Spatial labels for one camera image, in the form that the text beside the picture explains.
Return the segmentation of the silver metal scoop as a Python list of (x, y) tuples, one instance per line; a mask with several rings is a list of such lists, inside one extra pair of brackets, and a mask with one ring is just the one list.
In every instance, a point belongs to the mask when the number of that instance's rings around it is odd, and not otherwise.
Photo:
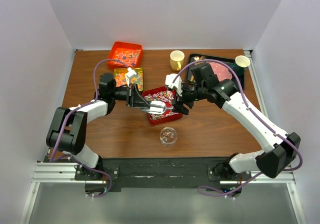
[(173, 107), (168, 107), (165, 102), (162, 101), (147, 101), (147, 107), (141, 108), (141, 110), (147, 114), (161, 115), (167, 110), (172, 110)]

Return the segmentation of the red tray of lollipops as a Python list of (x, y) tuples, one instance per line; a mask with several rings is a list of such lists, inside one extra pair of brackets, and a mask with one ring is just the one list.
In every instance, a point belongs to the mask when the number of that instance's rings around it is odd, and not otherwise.
[[(168, 90), (165, 86), (157, 87), (150, 90), (143, 91), (142, 95), (146, 100), (160, 100), (164, 101), (167, 107), (171, 107), (172, 99), (174, 96), (173, 91)], [(181, 113), (173, 113), (170, 109), (166, 110), (165, 113), (157, 114), (147, 114), (147, 118), (151, 125), (163, 124), (166, 122), (178, 120), (182, 118)]]

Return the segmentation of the clear plastic jar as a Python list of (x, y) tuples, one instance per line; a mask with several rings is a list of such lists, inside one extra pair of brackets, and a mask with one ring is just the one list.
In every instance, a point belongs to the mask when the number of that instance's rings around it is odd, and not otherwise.
[(160, 134), (160, 141), (163, 146), (171, 147), (174, 146), (177, 141), (177, 132), (172, 127), (165, 127), (161, 130)]

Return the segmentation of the gold tin of gummies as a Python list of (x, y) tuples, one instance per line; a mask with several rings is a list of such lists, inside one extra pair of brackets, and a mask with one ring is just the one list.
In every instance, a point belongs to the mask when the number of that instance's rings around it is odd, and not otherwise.
[[(132, 84), (137, 84), (138, 85), (138, 90), (142, 92), (144, 90), (144, 73), (143, 73), (143, 68), (133, 68), (137, 75), (131, 78), (130, 82)], [(116, 85), (117, 87), (120, 87), (122, 85), (127, 85), (126, 79), (125, 79), (125, 74), (128, 72), (126, 68), (116, 68), (113, 71), (113, 77), (116, 80)]]

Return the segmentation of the orange tray of candies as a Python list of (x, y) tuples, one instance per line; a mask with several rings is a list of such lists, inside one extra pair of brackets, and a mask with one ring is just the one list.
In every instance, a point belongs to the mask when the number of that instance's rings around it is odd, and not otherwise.
[(142, 45), (116, 41), (108, 54), (108, 59), (116, 59), (128, 67), (136, 68), (140, 66), (142, 56)]

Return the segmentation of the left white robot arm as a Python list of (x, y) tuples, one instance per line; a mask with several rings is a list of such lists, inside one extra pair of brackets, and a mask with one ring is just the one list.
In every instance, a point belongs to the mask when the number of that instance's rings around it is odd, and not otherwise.
[(104, 175), (102, 158), (86, 145), (87, 124), (111, 113), (116, 101), (125, 101), (131, 108), (148, 110), (147, 101), (137, 84), (118, 87), (111, 73), (100, 75), (94, 99), (77, 107), (56, 109), (50, 125), (46, 144), (52, 149), (50, 162), (58, 161), (56, 152), (60, 151), (79, 163), (80, 171), (92, 180)]

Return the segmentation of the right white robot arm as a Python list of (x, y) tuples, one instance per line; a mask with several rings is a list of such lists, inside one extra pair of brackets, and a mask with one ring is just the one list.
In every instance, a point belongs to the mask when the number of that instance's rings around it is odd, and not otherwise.
[(175, 91), (173, 112), (188, 115), (195, 101), (208, 100), (234, 117), (261, 146), (260, 151), (231, 155), (213, 168), (215, 175), (235, 180), (243, 172), (260, 171), (275, 178), (285, 171), (298, 154), (300, 137), (277, 127), (253, 106), (237, 76), (220, 81), (210, 64), (192, 69), (192, 75), (195, 82), (189, 87), (180, 74), (166, 76), (165, 85)]

